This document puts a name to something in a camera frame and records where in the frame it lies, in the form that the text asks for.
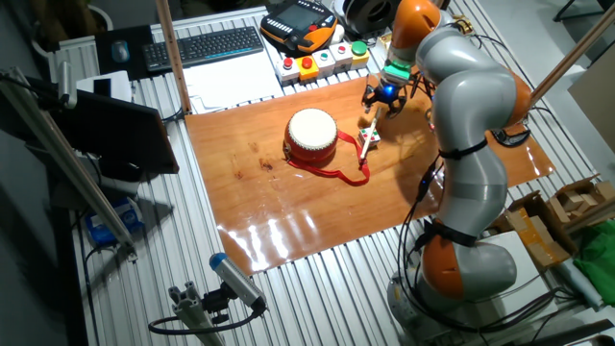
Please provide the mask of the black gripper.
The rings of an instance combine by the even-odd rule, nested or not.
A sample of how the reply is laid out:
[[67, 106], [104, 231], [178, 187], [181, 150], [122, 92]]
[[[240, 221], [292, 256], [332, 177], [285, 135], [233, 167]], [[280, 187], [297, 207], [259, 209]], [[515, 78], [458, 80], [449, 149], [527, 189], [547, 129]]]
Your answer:
[[407, 101], [406, 87], [386, 80], [379, 80], [375, 86], [367, 85], [362, 96], [362, 106], [369, 113], [376, 102], [389, 104], [389, 117], [395, 118], [405, 107]]

